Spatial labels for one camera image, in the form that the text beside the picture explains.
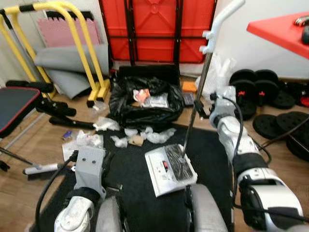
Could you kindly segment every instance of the packaging debris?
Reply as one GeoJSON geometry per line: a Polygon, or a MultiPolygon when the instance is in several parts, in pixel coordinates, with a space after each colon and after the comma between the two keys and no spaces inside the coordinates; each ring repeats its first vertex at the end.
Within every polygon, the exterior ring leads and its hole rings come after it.
{"type": "Polygon", "coordinates": [[[82,146],[92,146],[102,148],[104,146],[103,135],[84,133],[79,130],[77,136],[72,141],[62,144],[63,159],[67,160],[74,150],[79,150],[82,146]]]}
{"type": "Polygon", "coordinates": [[[150,96],[141,105],[142,107],[146,108],[154,108],[154,107],[168,108],[169,107],[168,93],[163,93],[158,96],[150,96]]]}
{"type": "Polygon", "coordinates": [[[131,138],[133,135],[136,135],[139,131],[137,129],[129,129],[129,128],[125,128],[125,134],[126,136],[128,136],[129,138],[131,138]]]}
{"type": "Polygon", "coordinates": [[[92,106],[92,117],[97,117],[107,109],[107,104],[101,101],[96,101],[92,106]]]}
{"type": "Polygon", "coordinates": [[[163,144],[165,143],[171,136],[174,135],[176,129],[170,128],[168,130],[165,130],[161,133],[148,133],[147,134],[147,140],[153,144],[163,144]]]}
{"type": "Polygon", "coordinates": [[[115,142],[116,147],[127,147],[127,138],[119,139],[117,136],[111,136],[111,139],[115,142]]]}
{"type": "Polygon", "coordinates": [[[128,142],[131,145],[142,146],[144,143],[144,138],[139,135],[133,135],[128,142]]]}
{"type": "Polygon", "coordinates": [[[107,117],[99,117],[97,122],[93,124],[94,128],[96,131],[106,131],[107,129],[112,130],[112,131],[119,131],[120,126],[118,122],[107,118],[107,117]]]}

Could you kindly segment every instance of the red table top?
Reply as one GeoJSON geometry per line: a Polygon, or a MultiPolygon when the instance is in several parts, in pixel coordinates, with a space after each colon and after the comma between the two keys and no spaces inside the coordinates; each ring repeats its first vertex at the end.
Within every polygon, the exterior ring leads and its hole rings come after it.
{"type": "Polygon", "coordinates": [[[304,27],[294,25],[294,21],[304,15],[309,12],[250,22],[247,31],[309,59],[309,45],[301,41],[304,27]]]}

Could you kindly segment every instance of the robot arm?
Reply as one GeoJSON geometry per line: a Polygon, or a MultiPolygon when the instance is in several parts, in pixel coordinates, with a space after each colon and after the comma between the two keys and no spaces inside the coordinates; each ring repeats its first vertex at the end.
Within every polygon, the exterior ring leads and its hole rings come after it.
{"type": "Polygon", "coordinates": [[[265,212],[269,210],[291,216],[303,216],[297,197],[268,167],[245,128],[235,155],[240,123],[235,118],[234,105],[222,97],[235,101],[235,89],[226,87],[217,91],[210,121],[217,128],[219,140],[233,165],[235,181],[241,193],[240,201],[245,222],[262,231],[286,230],[294,225],[303,224],[302,221],[290,217],[265,212]]]}

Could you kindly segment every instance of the black trash bag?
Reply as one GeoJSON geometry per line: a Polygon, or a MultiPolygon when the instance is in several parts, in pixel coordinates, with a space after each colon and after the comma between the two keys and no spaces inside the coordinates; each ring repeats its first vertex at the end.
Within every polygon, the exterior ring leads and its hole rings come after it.
{"type": "Polygon", "coordinates": [[[184,108],[183,96],[179,87],[156,77],[123,77],[114,84],[109,102],[110,117],[123,128],[145,128],[151,126],[155,129],[168,127],[172,121],[177,120],[184,108]],[[168,93],[169,108],[142,108],[132,106],[134,89],[149,89],[151,96],[168,93]]]}

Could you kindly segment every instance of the black cable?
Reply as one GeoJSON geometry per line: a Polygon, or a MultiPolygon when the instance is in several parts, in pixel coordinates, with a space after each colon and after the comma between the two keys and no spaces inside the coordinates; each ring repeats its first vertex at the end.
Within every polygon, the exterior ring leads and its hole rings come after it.
{"type": "Polygon", "coordinates": [[[275,143],[275,142],[277,142],[277,141],[279,141],[279,140],[281,140],[281,139],[283,139],[283,138],[289,136],[291,133],[293,133],[294,131],[296,131],[296,130],[297,130],[298,128],[300,128],[302,125],[304,125],[305,123],[307,123],[308,120],[309,120],[309,117],[306,118],[304,121],[302,121],[302,122],[301,122],[300,124],[298,124],[297,126],[295,126],[295,127],[294,127],[293,129],[291,129],[290,131],[288,131],[288,132],[286,132],[286,133],[284,133],[284,134],[282,134],[282,135],[280,135],[280,136],[278,136],[278,137],[276,137],[276,138],[274,138],[274,139],[272,139],[272,140],[266,141],[265,143],[262,144],[262,147],[267,147],[267,146],[269,146],[269,145],[271,145],[271,144],[273,144],[273,143],[275,143]]]}
{"type": "Polygon", "coordinates": [[[303,216],[293,215],[293,214],[285,214],[285,213],[278,212],[278,211],[275,211],[275,210],[253,208],[253,207],[241,206],[241,205],[238,205],[238,204],[234,204],[234,207],[237,208],[237,209],[241,209],[241,210],[258,211],[258,212],[261,212],[261,213],[275,214],[275,215],[279,215],[279,216],[286,217],[286,218],[293,218],[295,220],[309,222],[308,217],[303,217],[303,216]]]}
{"type": "Polygon", "coordinates": [[[49,187],[51,186],[52,182],[54,181],[54,179],[58,176],[58,174],[68,165],[68,163],[70,163],[71,161],[75,160],[76,157],[78,155],[78,151],[75,150],[73,152],[73,154],[62,164],[62,166],[52,175],[52,177],[50,178],[50,180],[48,181],[48,183],[45,185],[43,192],[41,193],[38,203],[37,203],[37,207],[35,209],[35,224],[37,226],[37,231],[41,232],[41,228],[40,228],[40,210],[41,210],[41,205],[42,205],[42,201],[44,199],[45,194],[47,193],[49,187]]]}
{"type": "Polygon", "coordinates": [[[253,142],[259,147],[259,150],[263,150],[265,153],[266,153],[266,155],[268,156],[268,160],[267,160],[267,164],[270,164],[271,163],[271,161],[272,161],[272,157],[271,157],[271,154],[269,153],[269,151],[265,148],[265,147],[263,147],[262,145],[260,145],[256,140],[254,140],[253,138],[252,138],[252,140],[253,140],[253,142]]]}
{"type": "MultiPolygon", "coordinates": [[[[238,113],[239,113],[239,123],[240,123],[240,131],[239,131],[239,135],[238,135],[238,139],[236,142],[236,146],[235,146],[235,151],[234,151],[234,157],[237,154],[238,151],[238,146],[240,144],[240,140],[241,140],[241,136],[242,136],[242,131],[243,131],[243,117],[242,117],[242,112],[240,107],[238,106],[238,104],[236,102],[234,102],[233,100],[226,98],[226,97],[222,97],[225,100],[228,100],[229,102],[233,103],[233,105],[236,107],[238,113]]],[[[252,139],[258,147],[260,147],[263,151],[266,152],[267,156],[268,156],[268,161],[267,164],[269,164],[271,162],[271,155],[270,153],[265,149],[265,147],[261,146],[258,142],[256,142],[254,139],[252,139]]],[[[233,206],[237,209],[241,209],[241,210],[251,210],[251,211],[258,211],[258,212],[262,212],[262,213],[268,213],[268,214],[275,214],[275,215],[279,215],[282,217],[287,217],[287,218],[293,218],[296,220],[300,220],[300,221],[305,221],[305,222],[309,222],[309,218],[307,217],[303,217],[303,216],[297,216],[297,215],[290,215],[290,214],[285,214],[282,212],[278,212],[278,211],[274,211],[274,210],[267,210],[267,209],[260,209],[260,208],[254,208],[254,207],[245,207],[245,206],[241,206],[241,205],[237,205],[236,204],[236,193],[237,193],[237,179],[236,176],[234,176],[234,194],[233,194],[233,206]]]]}

